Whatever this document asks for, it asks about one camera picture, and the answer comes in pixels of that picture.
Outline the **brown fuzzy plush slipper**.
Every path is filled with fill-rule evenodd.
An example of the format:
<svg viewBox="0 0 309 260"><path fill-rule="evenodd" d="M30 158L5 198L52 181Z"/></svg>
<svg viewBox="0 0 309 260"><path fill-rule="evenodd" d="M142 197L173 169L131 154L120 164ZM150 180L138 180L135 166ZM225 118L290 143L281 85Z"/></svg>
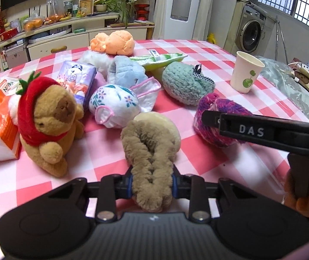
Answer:
<svg viewBox="0 0 309 260"><path fill-rule="evenodd" d="M138 114L121 132L125 158L132 167L132 196L157 213L172 202L173 167L181 137L176 125L158 112Z"/></svg>

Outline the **teal knitted slipper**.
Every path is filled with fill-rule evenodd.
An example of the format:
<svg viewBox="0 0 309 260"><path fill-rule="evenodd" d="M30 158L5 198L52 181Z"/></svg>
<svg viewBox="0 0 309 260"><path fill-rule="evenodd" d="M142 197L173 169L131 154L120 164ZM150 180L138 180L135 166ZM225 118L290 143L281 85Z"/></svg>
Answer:
<svg viewBox="0 0 309 260"><path fill-rule="evenodd" d="M201 64L173 62L164 69L162 83L169 96L189 106L197 106L202 97L215 89L215 82L202 73Z"/></svg>

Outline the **capybara plush strawberry hood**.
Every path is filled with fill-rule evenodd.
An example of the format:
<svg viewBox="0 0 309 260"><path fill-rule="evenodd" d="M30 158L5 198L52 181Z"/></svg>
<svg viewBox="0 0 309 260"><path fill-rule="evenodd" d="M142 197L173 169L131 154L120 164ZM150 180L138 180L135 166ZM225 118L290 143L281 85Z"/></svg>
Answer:
<svg viewBox="0 0 309 260"><path fill-rule="evenodd" d="M8 108L27 156L50 175L64 176L65 156L84 135L84 109L74 95L56 80L32 72L27 80L19 80Z"/></svg>

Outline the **light blue fuzzy slipper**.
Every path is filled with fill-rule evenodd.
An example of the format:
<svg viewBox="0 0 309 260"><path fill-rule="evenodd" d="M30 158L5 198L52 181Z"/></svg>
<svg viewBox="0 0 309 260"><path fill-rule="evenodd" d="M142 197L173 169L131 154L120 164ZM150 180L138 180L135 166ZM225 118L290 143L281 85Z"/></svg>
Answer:
<svg viewBox="0 0 309 260"><path fill-rule="evenodd" d="M107 82L131 88L148 79L145 68L127 56L115 56L108 68Z"/></svg>

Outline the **white fluffy pompom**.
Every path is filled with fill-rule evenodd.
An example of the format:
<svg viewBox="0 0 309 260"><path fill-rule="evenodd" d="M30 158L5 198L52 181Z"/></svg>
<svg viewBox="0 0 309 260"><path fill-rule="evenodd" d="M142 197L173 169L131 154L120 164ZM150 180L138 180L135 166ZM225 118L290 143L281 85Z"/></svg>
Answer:
<svg viewBox="0 0 309 260"><path fill-rule="evenodd" d="M112 63L112 58L105 53L87 50L82 54L77 62L94 66L97 72L101 73L104 79L107 80L108 70Z"/></svg>

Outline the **orange plush toy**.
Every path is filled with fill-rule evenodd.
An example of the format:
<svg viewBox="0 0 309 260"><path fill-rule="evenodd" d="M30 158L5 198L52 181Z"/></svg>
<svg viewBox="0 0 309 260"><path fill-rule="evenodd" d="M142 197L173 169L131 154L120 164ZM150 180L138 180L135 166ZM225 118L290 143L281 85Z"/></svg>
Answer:
<svg viewBox="0 0 309 260"><path fill-rule="evenodd" d="M101 32L90 41L90 50L109 55L131 56L135 48L135 41L126 30L113 31L109 35Z"/></svg>

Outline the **red checkered tablecloth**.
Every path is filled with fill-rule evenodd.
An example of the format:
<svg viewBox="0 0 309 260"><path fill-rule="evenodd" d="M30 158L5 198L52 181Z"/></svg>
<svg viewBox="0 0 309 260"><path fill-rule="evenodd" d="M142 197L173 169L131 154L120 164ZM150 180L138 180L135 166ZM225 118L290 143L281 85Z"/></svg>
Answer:
<svg viewBox="0 0 309 260"><path fill-rule="evenodd" d="M150 49L160 54L184 53L186 63L202 65L203 73L214 80L221 97L241 104L254 114L306 121L306 116L263 77L256 80L249 93L236 92L230 86L235 58L216 45L174 39L142 40L136 42L134 53L145 55ZM282 201L282 185L289 168L286 152L254 144L235 144L229 148L207 144L193 130L194 108L183 106L165 91L158 94L154 110L170 118L180 132L182 143L175 164L181 173L196 174L210 182L228 177ZM109 174L126 172L120 130L96 124L90 113L85 114L83 123L85 134L73 143L67 154L68 173L61 179L41 170L25 152L16 160L0 162L0 217L76 177L97 181Z"/></svg>

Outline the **purple printed tissue pack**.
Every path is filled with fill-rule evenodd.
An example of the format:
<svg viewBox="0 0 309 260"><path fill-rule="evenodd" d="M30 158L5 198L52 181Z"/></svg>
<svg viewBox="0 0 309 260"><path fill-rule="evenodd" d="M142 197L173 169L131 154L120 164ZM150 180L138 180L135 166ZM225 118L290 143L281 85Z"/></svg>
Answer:
<svg viewBox="0 0 309 260"><path fill-rule="evenodd" d="M89 64L65 60L56 81L74 95L77 104L87 108L87 101L97 70Z"/></svg>

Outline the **green striped cloth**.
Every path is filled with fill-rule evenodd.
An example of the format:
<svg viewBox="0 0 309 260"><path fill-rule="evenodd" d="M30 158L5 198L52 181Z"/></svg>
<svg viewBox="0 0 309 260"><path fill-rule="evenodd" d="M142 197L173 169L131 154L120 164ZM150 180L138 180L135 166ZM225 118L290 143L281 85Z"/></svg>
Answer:
<svg viewBox="0 0 309 260"><path fill-rule="evenodd" d="M182 53L159 54L155 49L148 50L148 55L131 56L129 59L137 62L145 68L145 71L153 71L160 68L165 68L173 62L181 62L187 57Z"/></svg>

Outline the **silver washing machine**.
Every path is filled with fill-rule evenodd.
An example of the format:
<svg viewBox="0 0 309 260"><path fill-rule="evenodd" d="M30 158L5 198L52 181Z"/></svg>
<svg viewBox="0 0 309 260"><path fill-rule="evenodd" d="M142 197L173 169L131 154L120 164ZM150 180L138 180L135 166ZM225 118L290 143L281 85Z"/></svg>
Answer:
<svg viewBox="0 0 309 260"><path fill-rule="evenodd" d="M263 55L270 40L275 19L254 3L243 7L235 44L252 55Z"/></svg>

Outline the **cream tv cabinet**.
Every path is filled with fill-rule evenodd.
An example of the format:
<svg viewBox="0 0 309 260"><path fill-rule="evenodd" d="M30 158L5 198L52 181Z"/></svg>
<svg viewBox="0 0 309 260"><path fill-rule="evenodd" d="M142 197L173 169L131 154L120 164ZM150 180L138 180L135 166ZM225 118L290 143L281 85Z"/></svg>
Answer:
<svg viewBox="0 0 309 260"><path fill-rule="evenodd" d="M110 34L116 30L128 30L135 40L151 39L155 24L153 22L131 22L125 26L118 22L117 13L104 13L83 18L71 18L50 25L41 26L29 32L22 32L13 38L0 42L0 72L4 71L1 51L6 46L16 44L18 41L25 49L28 60L64 52L65 50L87 47L90 41L100 32Z"/></svg>

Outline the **red vase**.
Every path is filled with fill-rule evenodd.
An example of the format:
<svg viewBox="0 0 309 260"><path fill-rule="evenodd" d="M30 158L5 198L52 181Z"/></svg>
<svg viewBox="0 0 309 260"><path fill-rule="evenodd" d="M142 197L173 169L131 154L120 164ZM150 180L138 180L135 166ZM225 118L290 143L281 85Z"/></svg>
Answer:
<svg viewBox="0 0 309 260"><path fill-rule="evenodd" d="M135 4L137 21L147 21L148 14L149 14L149 10L148 10L149 6L150 5L148 3Z"/></svg>

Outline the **framed certificate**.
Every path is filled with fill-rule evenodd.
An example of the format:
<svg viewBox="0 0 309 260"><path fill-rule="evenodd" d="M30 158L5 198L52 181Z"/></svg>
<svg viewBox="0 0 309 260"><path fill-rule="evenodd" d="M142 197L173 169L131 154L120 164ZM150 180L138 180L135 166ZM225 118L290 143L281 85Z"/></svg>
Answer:
<svg viewBox="0 0 309 260"><path fill-rule="evenodd" d="M93 14L94 0L79 0L79 10L85 15Z"/></svg>

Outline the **bag of oranges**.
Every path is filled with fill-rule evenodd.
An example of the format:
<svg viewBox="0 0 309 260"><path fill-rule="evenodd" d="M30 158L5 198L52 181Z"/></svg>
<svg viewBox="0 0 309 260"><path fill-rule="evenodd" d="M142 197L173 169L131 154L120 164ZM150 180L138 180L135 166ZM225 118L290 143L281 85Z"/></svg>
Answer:
<svg viewBox="0 0 309 260"><path fill-rule="evenodd" d="M32 11L31 15L23 21L23 30L26 32L33 31L41 27L44 23L45 17L40 16L39 8Z"/></svg>

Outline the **red gift box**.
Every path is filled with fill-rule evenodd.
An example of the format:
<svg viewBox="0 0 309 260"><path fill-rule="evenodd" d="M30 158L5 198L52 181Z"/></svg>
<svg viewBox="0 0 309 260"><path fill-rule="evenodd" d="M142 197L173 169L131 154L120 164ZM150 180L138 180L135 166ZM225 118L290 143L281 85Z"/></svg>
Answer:
<svg viewBox="0 0 309 260"><path fill-rule="evenodd" d="M17 28L12 28L12 29L9 29L7 31L3 31L0 33L0 42L3 42L3 41L7 41L13 37L15 37L15 35L18 34L18 30Z"/></svg>

